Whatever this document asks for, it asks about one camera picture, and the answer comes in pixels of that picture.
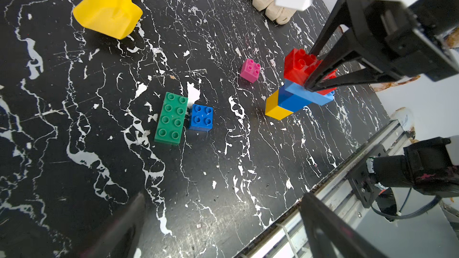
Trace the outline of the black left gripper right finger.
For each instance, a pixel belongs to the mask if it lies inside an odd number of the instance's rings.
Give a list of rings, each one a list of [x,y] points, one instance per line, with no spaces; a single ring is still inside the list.
[[[310,192],[301,199],[300,214],[314,258],[335,258],[336,250],[345,258],[386,256]]]

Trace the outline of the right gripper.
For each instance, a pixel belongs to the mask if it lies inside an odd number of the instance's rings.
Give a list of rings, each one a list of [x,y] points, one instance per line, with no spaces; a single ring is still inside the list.
[[[350,26],[306,79],[304,88],[395,82],[424,74],[440,81],[458,74],[459,64],[442,35],[459,25],[459,0],[338,0],[310,54],[318,56],[340,25]]]

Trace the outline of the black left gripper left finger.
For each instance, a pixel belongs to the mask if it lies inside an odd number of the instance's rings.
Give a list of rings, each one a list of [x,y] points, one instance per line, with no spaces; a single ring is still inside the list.
[[[80,256],[105,258],[114,254],[116,258],[134,257],[144,221],[145,196],[140,192],[84,240]]]

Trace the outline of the red lego brick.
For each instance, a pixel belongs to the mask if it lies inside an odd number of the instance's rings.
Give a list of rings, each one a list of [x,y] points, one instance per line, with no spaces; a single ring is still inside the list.
[[[307,54],[303,49],[294,48],[284,60],[284,82],[289,80],[304,87],[309,76],[320,66],[322,63],[316,56]],[[336,88],[329,88],[326,90],[318,91],[322,95],[326,95]]]

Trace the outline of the light blue lego brick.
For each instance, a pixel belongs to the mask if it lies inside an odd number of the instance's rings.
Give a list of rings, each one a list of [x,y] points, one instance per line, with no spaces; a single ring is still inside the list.
[[[319,106],[323,106],[323,105],[326,105],[332,101],[334,101],[334,92],[330,92],[326,95],[322,95],[320,93],[317,93],[317,92],[311,92],[311,91],[308,91],[306,90],[303,86],[295,83],[295,82],[292,82],[292,81],[289,81],[289,80],[285,80],[285,83],[283,85],[283,88],[289,92],[289,93],[292,93],[296,96],[299,96],[303,99],[306,99],[312,103],[315,103]]]

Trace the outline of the yellow small lego brick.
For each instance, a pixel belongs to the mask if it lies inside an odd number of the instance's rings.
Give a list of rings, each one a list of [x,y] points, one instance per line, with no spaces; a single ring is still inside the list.
[[[292,115],[293,112],[280,107],[278,105],[278,101],[279,101],[279,92],[276,91],[269,98],[266,99],[265,115],[280,121]]]

